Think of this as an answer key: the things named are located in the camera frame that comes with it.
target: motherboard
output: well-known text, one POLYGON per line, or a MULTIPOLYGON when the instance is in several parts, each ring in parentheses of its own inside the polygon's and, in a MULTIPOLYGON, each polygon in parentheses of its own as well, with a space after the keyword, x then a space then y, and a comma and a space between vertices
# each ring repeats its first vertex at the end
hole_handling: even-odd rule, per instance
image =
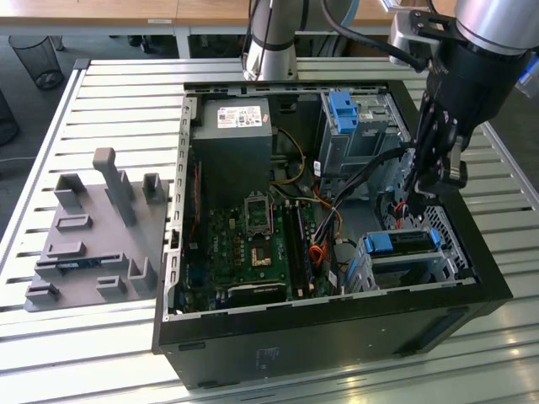
POLYGON ((310 203, 270 203, 260 193, 236 208, 210 210, 207 254, 189 266, 187 289, 180 296, 185 310, 326 295, 328 281, 314 276, 308 256, 314 216, 310 203))

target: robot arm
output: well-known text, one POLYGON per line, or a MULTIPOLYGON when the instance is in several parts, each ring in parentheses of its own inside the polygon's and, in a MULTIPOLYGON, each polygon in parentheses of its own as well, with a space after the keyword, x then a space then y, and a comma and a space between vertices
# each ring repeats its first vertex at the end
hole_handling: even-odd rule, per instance
MULTIPOLYGON (((329 7, 343 21, 355 16, 358 3, 333 0, 329 7)), ((243 71, 247 80, 296 79, 296 32, 331 30, 318 0, 254 0, 251 14, 253 40, 243 71)))
MULTIPOLYGON (((407 190, 437 195, 466 186, 461 154, 474 129, 498 114, 539 46, 537 0, 457 0, 456 17, 413 10, 395 15, 390 44, 346 29, 342 21, 357 2, 255 0, 253 41, 245 61, 248 80, 287 80, 297 75, 294 34, 335 29, 387 52, 390 60, 428 68, 427 89, 414 137, 407 190)), ((528 72, 528 80, 535 78, 528 72)))
POLYGON ((442 194, 467 183, 474 129, 496 116, 539 45, 536 0, 458 0, 456 17, 398 13, 390 41, 429 60, 408 190, 442 194))

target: desk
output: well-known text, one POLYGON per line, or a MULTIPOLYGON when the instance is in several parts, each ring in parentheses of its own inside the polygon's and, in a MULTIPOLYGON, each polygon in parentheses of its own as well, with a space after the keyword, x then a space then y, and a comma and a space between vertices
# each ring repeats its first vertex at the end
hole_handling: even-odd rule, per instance
MULTIPOLYGON (((248 0, 179 0, 174 21, 179 57, 190 58, 189 35, 244 35, 247 16, 248 0)), ((386 13, 380 0, 360 0, 352 29, 366 35, 389 35, 392 19, 393 13, 386 13)), ((335 35, 334 32, 307 31, 298 34, 335 35)))
MULTIPOLYGON (((416 104, 425 86, 424 73, 375 58, 300 59, 298 72, 305 80, 403 80, 416 104)), ((377 404, 536 398, 539 199, 490 125, 475 132, 463 153, 470 180, 462 196, 515 299, 426 355, 187 391, 168 361, 150 352, 155 300, 40 313, 22 309, 57 205, 51 189, 59 171, 78 172, 84 183, 102 183, 88 168, 96 147, 112 146, 131 181, 153 171, 173 188, 183 83, 239 80, 240 64, 231 59, 93 61, 71 75, 0 243, 3 402, 336 403, 355 397, 377 404)))
POLYGON ((178 0, 1 0, 0 35, 173 35, 178 0))

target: mesh wastebasket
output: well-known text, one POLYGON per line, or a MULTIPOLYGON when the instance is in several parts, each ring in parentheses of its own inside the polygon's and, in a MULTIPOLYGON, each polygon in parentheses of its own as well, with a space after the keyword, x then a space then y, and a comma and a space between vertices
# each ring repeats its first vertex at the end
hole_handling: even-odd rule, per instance
POLYGON ((9 44, 38 88, 47 90, 63 81, 64 75, 48 36, 12 35, 9 44))
POLYGON ((0 146, 11 141, 19 133, 19 126, 9 109, 8 101, 0 91, 0 146))

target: slatted metal surface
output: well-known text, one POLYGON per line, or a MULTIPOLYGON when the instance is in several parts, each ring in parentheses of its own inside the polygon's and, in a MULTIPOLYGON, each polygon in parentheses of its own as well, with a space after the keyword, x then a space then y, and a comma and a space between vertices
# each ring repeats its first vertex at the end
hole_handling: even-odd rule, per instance
MULTIPOLYGON (((404 80, 417 104, 424 88, 425 75, 382 59, 300 61, 299 70, 302 79, 404 80)), ((0 401, 539 399, 537 197, 519 182, 520 171, 507 163, 491 130, 488 136, 478 130, 464 153, 470 181, 462 194, 515 298, 426 355, 193 393, 164 357, 150 352, 154 300, 32 314, 22 309, 51 225, 58 175, 78 172, 84 183, 101 183, 91 169, 93 150, 112 146, 130 180, 152 171, 173 187, 182 83, 241 79, 239 63, 229 60, 93 61, 73 74, 0 246, 0 401)), ((338 336, 325 343, 339 343, 338 336)))

